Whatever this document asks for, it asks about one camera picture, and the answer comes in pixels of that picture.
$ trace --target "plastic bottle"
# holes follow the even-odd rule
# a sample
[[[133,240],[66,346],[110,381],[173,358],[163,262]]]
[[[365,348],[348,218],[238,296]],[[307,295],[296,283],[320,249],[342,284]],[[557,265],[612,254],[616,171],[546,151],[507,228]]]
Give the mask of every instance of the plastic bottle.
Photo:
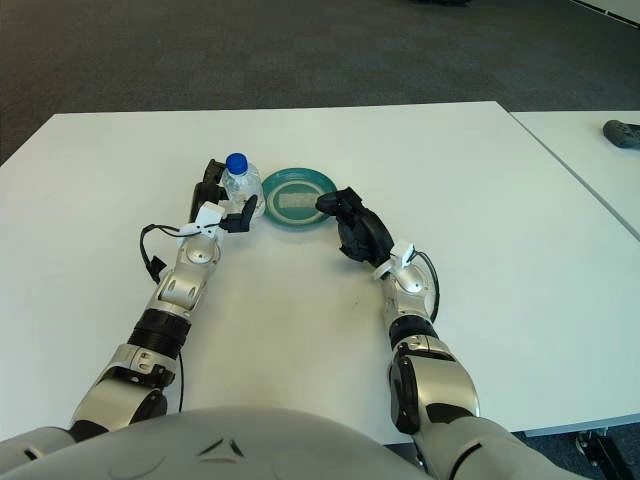
[[[264,213],[264,192],[260,173],[255,165],[247,161],[242,153],[232,153],[227,157],[227,168],[222,174],[222,185],[229,197],[230,213],[240,213],[251,195],[258,196],[253,218]]]

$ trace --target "floor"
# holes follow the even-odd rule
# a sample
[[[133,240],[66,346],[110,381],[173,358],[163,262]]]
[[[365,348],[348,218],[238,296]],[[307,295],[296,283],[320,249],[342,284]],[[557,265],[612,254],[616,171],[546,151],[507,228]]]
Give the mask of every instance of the floor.
[[[58,112],[640,110],[639,41],[568,0],[0,0],[0,163]],[[640,427],[611,435],[640,478]],[[525,441],[602,478],[571,435]]]

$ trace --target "cable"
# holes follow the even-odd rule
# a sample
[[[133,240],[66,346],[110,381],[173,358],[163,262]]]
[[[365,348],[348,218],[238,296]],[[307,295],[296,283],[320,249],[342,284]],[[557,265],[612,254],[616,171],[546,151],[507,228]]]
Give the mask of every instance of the cable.
[[[431,321],[435,322],[436,317],[438,316],[438,308],[440,307],[440,282],[438,281],[438,274],[436,273],[436,267],[433,266],[433,262],[424,252],[420,252],[418,250],[414,250],[409,260],[413,260],[416,256],[420,257],[424,263],[429,268],[429,273],[431,273],[431,278],[433,279],[433,288],[436,291],[436,298],[433,301],[433,312],[431,312]]]
[[[184,401],[184,364],[182,363],[182,352],[178,353],[178,359],[180,360],[180,403],[178,404],[178,411],[182,411],[182,402]]]
[[[219,223],[210,223],[209,225],[205,225],[204,227],[202,227],[202,229],[215,227],[217,225],[219,225]],[[175,233],[171,233],[171,232],[179,232],[180,231],[179,228],[172,227],[171,225],[156,225],[154,223],[147,225],[140,231],[140,255],[142,255],[142,261],[144,262],[144,266],[149,272],[149,275],[151,275],[151,278],[153,279],[153,281],[156,283],[160,283],[160,272],[167,265],[162,260],[160,260],[158,257],[155,257],[155,256],[153,257],[152,260],[149,260],[149,255],[147,255],[147,251],[144,248],[144,237],[147,235],[147,233],[152,232],[153,230],[156,230],[156,229],[160,230],[165,235],[169,235],[170,237],[174,237],[174,238],[194,237],[196,235],[199,235],[201,231],[176,235]]]

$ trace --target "plate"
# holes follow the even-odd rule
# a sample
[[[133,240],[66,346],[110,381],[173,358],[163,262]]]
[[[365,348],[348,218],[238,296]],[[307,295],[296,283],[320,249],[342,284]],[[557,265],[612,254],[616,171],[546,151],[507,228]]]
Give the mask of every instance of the plate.
[[[316,210],[316,199],[336,191],[329,177],[310,168],[279,170],[262,182],[262,188],[267,217],[288,227],[306,227],[326,220],[328,215]]]

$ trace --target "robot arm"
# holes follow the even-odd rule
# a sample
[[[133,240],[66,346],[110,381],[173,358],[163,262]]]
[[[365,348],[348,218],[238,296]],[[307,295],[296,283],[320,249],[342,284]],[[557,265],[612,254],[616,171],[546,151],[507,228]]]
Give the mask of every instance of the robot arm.
[[[413,437],[428,473],[438,480],[582,478],[479,418],[471,377],[433,328],[435,270],[427,272],[413,262],[413,244],[394,243],[351,188],[323,195],[316,207],[336,217],[340,250],[370,263],[374,278],[383,281],[383,318],[393,350],[391,418],[398,430]]]
[[[163,390],[176,374],[176,359],[184,345],[191,317],[207,280],[220,260],[222,230],[247,232],[255,210],[254,195],[240,214],[225,215],[217,203],[227,199],[218,185],[225,165],[211,160],[195,187],[190,223],[179,230],[175,266],[157,257],[145,264],[158,283],[127,343],[113,357],[78,405],[67,430],[46,427],[2,442],[0,474],[76,442],[118,430],[141,420],[165,415]],[[149,225],[143,234],[157,228]]]

